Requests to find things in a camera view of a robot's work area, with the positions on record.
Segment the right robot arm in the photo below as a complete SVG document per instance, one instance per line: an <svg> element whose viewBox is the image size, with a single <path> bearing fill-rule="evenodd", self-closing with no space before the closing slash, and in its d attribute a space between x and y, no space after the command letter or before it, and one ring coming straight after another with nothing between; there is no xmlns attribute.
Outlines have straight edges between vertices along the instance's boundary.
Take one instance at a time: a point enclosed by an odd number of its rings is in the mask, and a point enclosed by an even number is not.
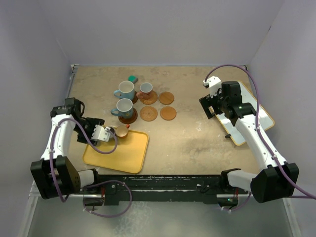
<svg viewBox="0 0 316 237"><path fill-rule="evenodd" d="M220 189L231 193L236 188L251 192L255 200L264 203L293 195L299 175L295 163L276 150L265 133L274 121L261 108L251 92L239 81L222 82L210 77L203 83L209 94L199 99L208 118L216 116L235 144L247 143L259 167L259 173L239 168L222 172Z"/></svg>

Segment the blue floral mug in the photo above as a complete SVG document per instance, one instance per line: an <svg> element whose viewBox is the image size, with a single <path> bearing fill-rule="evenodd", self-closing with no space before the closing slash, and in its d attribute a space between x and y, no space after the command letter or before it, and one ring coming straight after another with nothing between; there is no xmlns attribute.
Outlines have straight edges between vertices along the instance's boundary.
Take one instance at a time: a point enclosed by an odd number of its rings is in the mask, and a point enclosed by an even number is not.
<svg viewBox="0 0 316 237"><path fill-rule="evenodd" d="M111 109L111 114L124 119L130 119L133 116L133 102L130 99L120 99L116 107Z"/></svg>

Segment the large light blue mug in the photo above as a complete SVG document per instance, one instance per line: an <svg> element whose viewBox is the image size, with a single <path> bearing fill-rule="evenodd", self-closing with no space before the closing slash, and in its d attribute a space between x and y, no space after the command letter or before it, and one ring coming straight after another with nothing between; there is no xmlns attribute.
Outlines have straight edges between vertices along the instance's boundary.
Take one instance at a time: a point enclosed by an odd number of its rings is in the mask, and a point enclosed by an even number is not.
<svg viewBox="0 0 316 237"><path fill-rule="evenodd" d="M119 84L118 90L114 91L114 96L119 99L133 100L135 96L134 84L131 81L123 81Z"/></svg>

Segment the pink cup orange handle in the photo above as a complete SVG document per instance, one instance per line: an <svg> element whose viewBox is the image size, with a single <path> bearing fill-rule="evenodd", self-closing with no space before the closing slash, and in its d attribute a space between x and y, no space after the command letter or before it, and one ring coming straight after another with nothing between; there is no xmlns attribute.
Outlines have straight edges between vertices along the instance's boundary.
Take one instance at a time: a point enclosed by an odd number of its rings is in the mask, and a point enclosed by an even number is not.
<svg viewBox="0 0 316 237"><path fill-rule="evenodd" d="M149 99L153 90L153 85L149 82L140 85L140 91L136 94L139 99Z"/></svg>

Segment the orange wooden coaster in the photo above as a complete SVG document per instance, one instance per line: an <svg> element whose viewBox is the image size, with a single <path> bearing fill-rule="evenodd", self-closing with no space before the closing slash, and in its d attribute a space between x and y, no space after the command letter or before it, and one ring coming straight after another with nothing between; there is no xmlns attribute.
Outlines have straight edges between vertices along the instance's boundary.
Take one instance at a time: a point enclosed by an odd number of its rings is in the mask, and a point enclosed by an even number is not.
<svg viewBox="0 0 316 237"><path fill-rule="evenodd" d="M160 116L164 120L173 120L177 115L176 110L171 106L165 106L160 111Z"/></svg>
<svg viewBox="0 0 316 237"><path fill-rule="evenodd" d="M164 105L169 105L174 101L174 95L171 92L162 92L159 97L159 101Z"/></svg>

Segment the woven light brown coaster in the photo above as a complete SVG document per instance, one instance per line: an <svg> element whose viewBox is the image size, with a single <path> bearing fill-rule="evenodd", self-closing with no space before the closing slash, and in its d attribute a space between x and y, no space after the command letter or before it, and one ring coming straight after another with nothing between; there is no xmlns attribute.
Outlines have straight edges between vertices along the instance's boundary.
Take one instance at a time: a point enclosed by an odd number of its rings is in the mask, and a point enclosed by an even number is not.
<svg viewBox="0 0 316 237"><path fill-rule="evenodd" d="M139 91L136 95L140 99L140 101L145 105L151 105L158 99L157 93L153 90L149 93Z"/></svg>
<svg viewBox="0 0 316 237"><path fill-rule="evenodd" d="M140 117L144 121L154 121L158 116L158 111L153 106L144 106L140 110Z"/></svg>

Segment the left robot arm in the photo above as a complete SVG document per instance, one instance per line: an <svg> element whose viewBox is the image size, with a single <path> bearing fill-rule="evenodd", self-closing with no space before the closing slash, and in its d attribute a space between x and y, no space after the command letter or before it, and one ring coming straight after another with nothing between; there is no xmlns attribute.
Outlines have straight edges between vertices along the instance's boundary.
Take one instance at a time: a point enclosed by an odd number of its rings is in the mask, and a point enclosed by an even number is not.
<svg viewBox="0 0 316 237"><path fill-rule="evenodd" d="M77 171L68 159L72 133L77 133L77 141L87 143L80 126L83 127L90 142L95 126L102 126L100 118L85 118L85 105L76 98L67 98L62 106L50 112L51 133L46 149L39 161L32 162L30 171L43 199L76 194L85 188L91 194L101 190L102 182L95 169Z"/></svg>

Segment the dark brown wooden coaster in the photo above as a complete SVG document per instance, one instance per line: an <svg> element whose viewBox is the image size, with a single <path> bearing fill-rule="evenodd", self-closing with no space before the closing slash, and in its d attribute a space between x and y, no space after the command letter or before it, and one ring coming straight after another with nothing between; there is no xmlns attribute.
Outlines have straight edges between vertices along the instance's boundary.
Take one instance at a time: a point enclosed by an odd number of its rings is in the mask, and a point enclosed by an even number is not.
<svg viewBox="0 0 316 237"><path fill-rule="evenodd" d="M132 100L132 103L135 104L137 101L138 101L137 91L134 91L134 98Z"/></svg>
<svg viewBox="0 0 316 237"><path fill-rule="evenodd" d="M119 116L118 119L121 123L124 123L124 124L131 124L131 123L134 123L138 118L138 113L137 113L137 110L134 108L133 109L133 115L132 117L130 118L124 118L124 117L121 117Z"/></svg>

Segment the small olive grey cup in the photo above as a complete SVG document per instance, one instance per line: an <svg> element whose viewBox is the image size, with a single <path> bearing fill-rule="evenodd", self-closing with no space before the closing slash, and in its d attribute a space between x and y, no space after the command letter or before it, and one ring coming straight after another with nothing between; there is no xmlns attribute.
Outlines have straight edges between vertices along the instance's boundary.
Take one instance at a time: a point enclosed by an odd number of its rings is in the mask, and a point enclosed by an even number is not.
<svg viewBox="0 0 316 237"><path fill-rule="evenodd" d="M107 132L109 134L109 140L114 139L116 137L116 130L115 130L114 127L107 126L106 130L107 130Z"/></svg>

